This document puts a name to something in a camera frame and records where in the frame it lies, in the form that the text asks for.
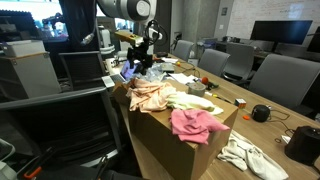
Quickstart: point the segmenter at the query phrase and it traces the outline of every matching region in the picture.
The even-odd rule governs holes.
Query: conference table
[[[119,73],[120,67],[112,68],[110,65],[112,59],[106,60],[106,66],[110,72]],[[300,115],[290,109],[287,109],[277,103],[274,103],[268,99],[265,99],[259,95],[256,95],[246,89],[243,89],[235,84],[232,84],[220,77],[217,77],[207,71],[195,67],[194,70],[187,70],[193,68],[192,65],[184,63],[183,60],[179,60],[182,63],[179,66],[175,66],[175,73],[183,72],[185,75],[196,75],[199,77],[208,77],[210,82],[219,84],[218,88],[212,89],[210,92],[216,94],[217,96],[224,98],[230,102],[234,102],[236,98],[244,99],[247,104],[244,109],[239,109],[238,115],[235,120],[233,129],[239,134],[250,140],[253,144],[259,147],[265,154],[276,161],[289,175],[289,179],[318,179],[318,172],[307,165],[296,162],[288,158],[284,153],[284,148],[286,143],[282,140],[279,142],[276,139],[281,139],[281,135],[286,135],[286,128],[282,123],[279,122],[264,122],[259,123],[253,119],[245,120],[244,115],[250,115],[253,107],[257,104],[269,105],[273,110],[271,115],[277,116],[279,118],[284,118],[282,113],[289,114],[290,117],[282,122],[288,126],[290,129],[296,129],[299,126],[311,126],[315,128],[320,128],[320,123],[315,122],[303,115]],[[126,126],[128,128],[132,146],[137,157],[137,161],[142,173],[143,178],[146,179],[159,179],[168,180],[173,179],[170,174],[165,170],[165,168],[156,160],[156,158],[151,154],[151,152],[141,143],[141,141],[135,137],[134,134],[130,133],[128,115],[126,106],[121,105],[121,111],[125,119]],[[241,171],[234,165],[228,162],[223,162],[219,159],[215,159],[207,171],[201,176],[200,179],[259,179],[254,175],[248,168],[246,171]]]

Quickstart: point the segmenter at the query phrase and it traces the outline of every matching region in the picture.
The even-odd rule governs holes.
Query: pink cloth
[[[208,144],[209,132],[230,129],[221,124],[208,111],[189,109],[174,109],[171,113],[172,133],[181,141],[191,141]]]
[[[135,88],[129,88],[127,96],[131,98],[130,111],[137,108],[141,112],[160,111],[167,108],[167,97],[176,93],[170,83],[148,82],[142,79],[135,79]]]

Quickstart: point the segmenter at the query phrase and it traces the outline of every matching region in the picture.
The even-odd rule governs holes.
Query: laptop
[[[113,87],[115,82],[129,81],[134,73],[138,73],[141,70],[141,67],[141,63],[139,61],[135,61],[133,68],[130,69],[130,61],[126,61],[120,74],[105,76],[102,79],[107,87]]]

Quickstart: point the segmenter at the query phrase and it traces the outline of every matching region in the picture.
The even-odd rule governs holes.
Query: crumpled clothing
[[[208,144],[209,132],[230,129],[221,124],[205,110],[179,110],[171,113],[172,133],[179,136],[181,141],[191,141]]]
[[[232,163],[242,171],[249,166],[252,172],[262,179],[282,180],[289,177],[279,164],[234,130],[218,158]]]
[[[185,92],[177,92],[171,94],[167,98],[167,106],[175,109],[203,109],[208,111],[211,115],[217,115],[223,112],[223,109],[214,105],[211,101]]]
[[[161,111],[167,108],[167,97],[176,93],[168,82],[148,82],[142,79],[134,80],[135,88],[129,88],[127,96],[131,98],[130,111],[137,108],[141,112]]]

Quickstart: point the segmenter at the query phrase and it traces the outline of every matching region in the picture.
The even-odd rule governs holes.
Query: office chair
[[[121,151],[116,117],[105,87],[0,104],[0,116],[25,138],[35,156],[92,166]]]
[[[320,71],[320,63],[270,54],[249,90],[287,108],[298,107]]]
[[[229,54],[214,49],[206,49],[202,54],[198,67],[221,77]]]
[[[106,75],[99,51],[59,53],[66,69],[71,90],[104,86],[101,80]]]
[[[240,43],[228,43],[227,53],[230,54],[223,70],[223,77],[229,81],[247,80],[252,78],[254,72],[254,48]]]
[[[182,60],[188,61],[193,44],[193,42],[179,40],[172,54]]]

